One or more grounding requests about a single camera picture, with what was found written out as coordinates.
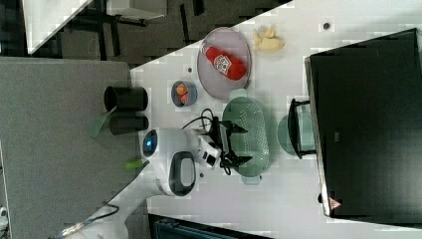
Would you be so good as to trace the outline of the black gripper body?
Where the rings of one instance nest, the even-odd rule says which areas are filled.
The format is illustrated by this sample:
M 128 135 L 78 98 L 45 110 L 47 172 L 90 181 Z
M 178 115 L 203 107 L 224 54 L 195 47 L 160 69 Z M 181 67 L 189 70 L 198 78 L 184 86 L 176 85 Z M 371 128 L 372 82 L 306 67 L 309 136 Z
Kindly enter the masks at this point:
M 228 146 L 228 136 L 227 128 L 222 122 L 219 121 L 217 117 L 213 117 L 210 127 L 210 136 L 213 139 L 214 143 L 221 150 L 220 154 L 220 163 L 223 163 L 225 160 L 225 153 L 227 152 Z

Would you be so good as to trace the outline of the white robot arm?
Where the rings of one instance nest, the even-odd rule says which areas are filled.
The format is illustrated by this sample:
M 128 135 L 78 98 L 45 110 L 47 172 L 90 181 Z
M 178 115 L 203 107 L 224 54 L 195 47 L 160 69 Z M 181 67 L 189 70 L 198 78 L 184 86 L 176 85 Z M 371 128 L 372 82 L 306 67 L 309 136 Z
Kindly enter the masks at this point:
M 196 166 L 237 167 L 250 160 L 232 149 L 230 136 L 247 130 L 216 117 L 210 127 L 158 127 L 142 142 L 145 162 L 139 175 L 86 220 L 50 239 L 128 239 L 126 220 L 147 198 L 189 194 L 196 183 Z

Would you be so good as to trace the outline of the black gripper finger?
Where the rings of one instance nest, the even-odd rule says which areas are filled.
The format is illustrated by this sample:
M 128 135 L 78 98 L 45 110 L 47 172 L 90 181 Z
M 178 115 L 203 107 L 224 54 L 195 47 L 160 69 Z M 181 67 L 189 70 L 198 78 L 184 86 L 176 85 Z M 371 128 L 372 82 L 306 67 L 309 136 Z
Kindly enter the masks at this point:
M 236 123 L 230 122 L 229 123 L 229 131 L 231 133 L 246 133 L 247 130 L 243 127 L 237 125 Z
M 239 167 L 240 165 L 252 159 L 252 156 L 238 156 L 235 153 L 230 153 L 226 156 L 230 167 Z

